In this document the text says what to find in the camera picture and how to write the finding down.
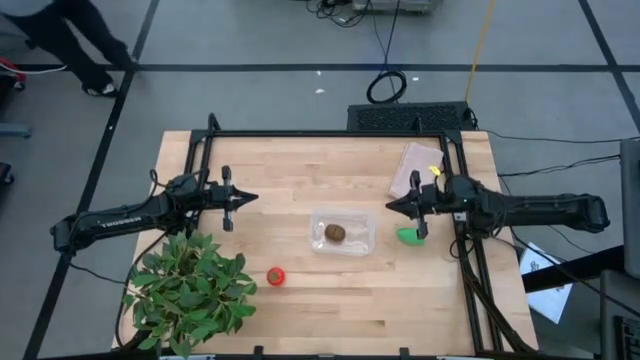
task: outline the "wooden table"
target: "wooden table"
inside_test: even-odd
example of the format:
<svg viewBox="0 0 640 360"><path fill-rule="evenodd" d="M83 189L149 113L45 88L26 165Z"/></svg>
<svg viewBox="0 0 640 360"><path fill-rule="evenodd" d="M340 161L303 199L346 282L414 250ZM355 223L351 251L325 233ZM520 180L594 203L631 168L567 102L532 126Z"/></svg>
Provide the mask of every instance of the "wooden table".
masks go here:
<svg viewBox="0 0 640 360"><path fill-rule="evenodd" d="M189 134L165 132L156 165L161 182L182 173ZM470 175L499 190L487 134L463 133L463 139ZM451 216L429 216L425 246L409 247L395 231L413 222L384 207L409 142L439 148L427 138L215 138L210 180L220 180L221 166L230 165L233 183L260 198L234 214L232 233L222 231L216 211L202 214L200 231L213 233L221 254L244 253L246 272L259 287L249 302L258 311L238 334L216 335L196 353L248 354L263 345L267 354L397 355L400 347L413 355L473 354L460 267L448 251ZM315 253L310 214L319 208L376 214L374 252L360 258ZM135 255L159 234L140 234ZM507 231L501 236L511 241ZM485 240L485 252L497 306L537 347L513 249ZM273 266L287 272L281 288L266 281ZM486 313L478 305L490 348ZM135 333L131 312L121 328L128 341Z"/></svg>

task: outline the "kiwi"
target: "kiwi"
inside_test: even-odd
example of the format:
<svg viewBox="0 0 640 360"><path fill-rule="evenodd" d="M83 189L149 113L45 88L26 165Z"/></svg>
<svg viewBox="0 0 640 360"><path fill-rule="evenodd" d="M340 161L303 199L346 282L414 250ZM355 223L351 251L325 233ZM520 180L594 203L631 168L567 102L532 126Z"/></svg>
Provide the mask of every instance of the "kiwi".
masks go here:
<svg viewBox="0 0 640 360"><path fill-rule="evenodd" d="M347 231L340 225L329 224L324 230L324 236L333 242L341 242L346 235Z"/></svg>

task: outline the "yellow cable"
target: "yellow cable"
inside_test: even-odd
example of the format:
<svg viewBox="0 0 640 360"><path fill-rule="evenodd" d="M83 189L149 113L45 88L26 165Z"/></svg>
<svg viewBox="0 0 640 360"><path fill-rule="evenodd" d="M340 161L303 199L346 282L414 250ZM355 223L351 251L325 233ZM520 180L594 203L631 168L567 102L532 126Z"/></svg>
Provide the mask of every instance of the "yellow cable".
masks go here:
<svg viewBox="0 0 640 360"><path fill-rule="evenodd" d="M480 52L482 51L482 45L484 45L484 38L487 34L487 30L489 30L489 23L491 22L491 15L493 15L493 7L496 5L496 0L491 0L489 3L489 10L487 11L487 16L484 18L484 25L482 25L482 32L480 33L480 40L478 40L478 45L476 46L476 53L473 56L473 64L471 65L471 74L469 74L469 81L467 82L467 91L464 95L464 100L469 103L469 98L471 97L471 83L473 83L473 78L476 75L476 65L478 64L478 59L480 58Z"/></svg>

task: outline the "potted plant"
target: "potted plant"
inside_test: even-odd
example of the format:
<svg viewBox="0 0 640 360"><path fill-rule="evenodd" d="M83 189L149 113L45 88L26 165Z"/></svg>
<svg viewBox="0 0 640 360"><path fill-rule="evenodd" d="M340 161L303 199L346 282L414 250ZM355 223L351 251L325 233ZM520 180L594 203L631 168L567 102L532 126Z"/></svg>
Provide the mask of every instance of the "potted plant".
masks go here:
<svg viewBox="0 0 640 360"><path fill-rule="evenodd" d="M220 245L211 241L211 235L198 232L169 236L161 253L144 255L142 269L132 270L137 289L124 296L125 312L133 306L134 326L151 331L140 349L168 342L187 358L215 334L237 332L242 319L255 313L247 295L257 287L242 272L244 255L224 258L217 252Z"/></svg>

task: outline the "pink paper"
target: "pink paper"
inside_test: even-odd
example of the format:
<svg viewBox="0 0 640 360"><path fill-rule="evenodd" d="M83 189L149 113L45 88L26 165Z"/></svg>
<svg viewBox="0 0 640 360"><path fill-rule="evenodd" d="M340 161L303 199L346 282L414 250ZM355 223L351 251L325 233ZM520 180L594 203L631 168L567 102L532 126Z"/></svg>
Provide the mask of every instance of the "pink paper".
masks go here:
<svg viewBox="0 0 640 360"><path fill-rule="evenodd" d="M430 147L420 145L418 143L410 143L404 149L400 165L393 178L389 194L394 198L401 198L409 192L409 177L413 170L420 172L421 185L433 184L435 174L429 170L429 166L442 165L442 151Z"/></svg>

